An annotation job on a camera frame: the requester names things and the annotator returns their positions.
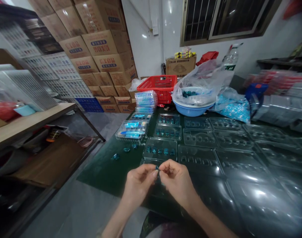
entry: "window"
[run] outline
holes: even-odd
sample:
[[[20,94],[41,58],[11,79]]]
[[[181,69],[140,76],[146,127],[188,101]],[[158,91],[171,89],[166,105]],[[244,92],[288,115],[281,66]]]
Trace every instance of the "window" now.
[[[181,46],[261,36],[282,0],[184,0]]]

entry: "window frame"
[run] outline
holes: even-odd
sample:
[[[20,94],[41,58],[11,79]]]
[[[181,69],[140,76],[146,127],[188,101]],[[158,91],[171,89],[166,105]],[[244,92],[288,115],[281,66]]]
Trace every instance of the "window frame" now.
[[[281,4],[282,0],[274,0],[274,3],[269,10],[268,15],[266,16],[261,28],[259,30],[256,30],[256,27],[259,23],[259,20],[262,16],[262,13],[266,7],[266,4],[262,7],[261,11],[258,15],[258,18],[253,26],[253,29],[250,31],[243,31],[243,32],[237,32],[237,33],[230,33],[230,34],[224,34],[224,35],[216,35],[213,36],[213,31],[210,29],[209,30],[209,39],[199,39],[199,40],[190,40],[190,41],[184,41],[185,39],[185,29],[186,29],[186,18],[187,18],[187,10],[188,10],[188,1],[189,0],[184,0],[183,1],[183,14],[182,14],[182,26],[181,26],[181,38],[180,38],[180,47],[184,46],[192,46],[192,45],[201,45],[201,44],[209,44],[209,43],[214,43],[214,42],[222,42],[222,41],[230,41],[230,40],[236,40],[236,39],[246,39],[246,38],[252,38],[252,37],[259,37],[263,36],[265,33],[266,29],[268,28],[268,25],[270,24],[274,14],[276,13],[279,5]],[[215,7],[214,7],[214,13],[213,13],[213,18],[211,21],[211,26],[215,26],[215,22],[217,19],[218,15],[218,9],[220,7],[222,0],[217,0]]]

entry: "plastic water bottle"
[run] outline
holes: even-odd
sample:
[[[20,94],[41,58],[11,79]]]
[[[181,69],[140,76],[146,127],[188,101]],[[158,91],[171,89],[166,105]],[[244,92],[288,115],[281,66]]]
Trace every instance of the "plastic water bottle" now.
[[[236,64],[238,62],[239,53],[238,53],[238,47],[241,46],[241,44],[233,44],[228,53],[225,55],[223,59],[223,63],[226,70],[234,70],[236,67]]]

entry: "hand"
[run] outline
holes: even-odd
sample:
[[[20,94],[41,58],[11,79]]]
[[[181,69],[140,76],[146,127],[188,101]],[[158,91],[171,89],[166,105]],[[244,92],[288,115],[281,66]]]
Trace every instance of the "hand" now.
[[[128,172],[121,203],[129,212],[133,212],[142,204],[150,186],[157,179],[158,170],[155,170],[155,167],[153,164],[143,164]]]
[[[174,199],[190,213],[194,202],[199,202],[199,196],[186,166],[169,159],[160,165],[159,170],[161,182]]]

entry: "blue plastic basin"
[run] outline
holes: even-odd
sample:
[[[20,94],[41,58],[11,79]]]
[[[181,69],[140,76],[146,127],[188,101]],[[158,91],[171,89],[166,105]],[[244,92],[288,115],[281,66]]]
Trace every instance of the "blue plastic basin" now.
[[[185,107],[177,104],[174,100],[173,102],[175,103],[176,109],[179,113],[181,113],[184,116],[190,116],[190,117],[196,117],[203,115],[207,109],[209,109],[212,105],[207,106],[207,107],[199,107],[199,108],[193,108],[193,107]]]

